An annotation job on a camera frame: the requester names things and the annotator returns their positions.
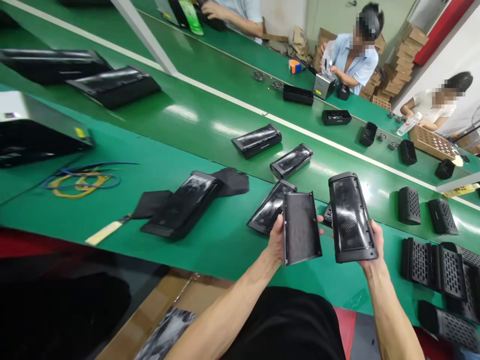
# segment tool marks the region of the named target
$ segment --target light blue shirt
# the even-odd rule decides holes
[[[350,91],[355,95],[359,95],[360,89],[362,86],[367,85],[379,63],[379,55],[375,48],[368,48],[365,50],[365,53],[352,61],[348,69],[345,69],[345,64],[347,63],[347,58],[350,53],[350,41],[352,37],[353,34],[351,33],[339,34],[335,40],[335,48],[330,58],[333,61],[333,65],[339,70],[358,81],[359,84],[351,88]]]

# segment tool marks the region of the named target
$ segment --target stacked cardboard boxes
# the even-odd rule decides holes
[[[383,66],[384,79],[376,96],[390,102],[412,79],[415,55],[423,48],[429,38],[416,26],[406,22],[400,31],[390,64]]]
[[[375,89],[377,88],[377,86],[380,85],[380,83],[381,83],[380,73],[377,71],[377,69],[375,69],[375,71],[373,72],[373,75],[370,77],[370,80],[368,81],[366,86],[363,86],[361,88],[360,96],[370,101],[370,99],[372,98],[375,92]]]

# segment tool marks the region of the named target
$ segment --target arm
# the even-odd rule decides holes
[[[383,230],[373,220],[371,227],[378,249],[378,259],[359,263],[363,267],[370,289],[381,358],[425,360],[414,328],[405,315],[390,280],[389,270],[384,261]]]
[[[445,124],[445,122],[446,122],[448,119],[449,119],[448,116],[439,117],[439,118],[437,119],[437,121],[435,121],[434,123],[420,120],[417,125],[418,125],[419,127],[425,128],[425,129],[433,132],[433,131],[436,131],[436,130],[440,129],[440,127],[441,127],[443,124]]]
[[[209,19],[220,19],[223,21],[229,21],[232,24],[236,25],[240,30],[242,30],[246,35],[254,36],[261,38],[264,34],[264,29],[262,22],[253,22],[251,20],[245,19],[236,13],[230,11],[226,7],[223,7],[216,2],[207,1],[201,7],[202,13],[208,15]]]
[[[353,89],[358,84],[360,84],[354,77],[347,75],[335,65],[333,65],[330,70],[332,75],[336,75],[336,77],[341,81],[341,83],[348,86],[350,89]]]
[[[408,102],[406,102],[401,108],[400,112],[405,115],[407,118],[411,118],[414,116],[414,112],[412,109],[415,107],[415,101],[414,98],[412,97]]]
[[[279,215],[268,246],[246,273],[178,339],[165,360],[218,359],[234,342],[255,303],[284,259],[284,218]]]

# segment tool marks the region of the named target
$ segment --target plastic bottle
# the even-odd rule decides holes
[[[410,131],[417,123],[422,120],[422,114],[417,112],[413,117],[409,117],[402,126],[396,131],[398,136],[402,136]]]
[[[478,188],[480,188],[480,185],[477,184],[477,183],[474,183],[474,184],[471,184],[471,185],[465,185],[465,186],[457,187],[456,189],[444,192],[443,196],[445,196],[446,198],[449,199],[449,198],[453,198],[453,197],[456,197],[456,196],[473,193]]]
[[[185,13],[191,32],[197,35],[203,35],[204,30],[200,25],[199,18],[197,17],[197,13],[195,12],[195,8],[192,3],[188,0],[178,0],[178,2],[180,3],[181,9]]]

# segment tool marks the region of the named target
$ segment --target worker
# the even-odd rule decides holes
[[[258,259],[187,328],[166,360],[345,360],[338,318],[327,300],[287,287],[266,288],[284,261],[283,226],[279,215]],[[378,259],[359,264],[370,290],[381,358],[425,360],[390,280],[382,228],[374,221],[371,227]],[[321,262],[317,266],[321,272]]]
[[[209,0],[201,11],[208,19],[223,20],[230,29],[262,43],[264,20],[260,0]]]
[[[331,74],[356,95],[367,85],[379,63],[375,40],[383,27],[384,12],[379,11],[377,3],[370,2],[361,10],[353,33],[341,33],[332,40],[334,45],[324,42],[318,49],[322,59],[327,45],[329,49],[333,47],[333,52],[328,54],[332,60]]]
[[[473,80],[469,71],[460,72],[445,80],[440,88],[419,92],[400,108],[400,112],[407,119],[420,113],[421,120],[417,125],[436,132],[453,114],[457,99],[465,95]]]

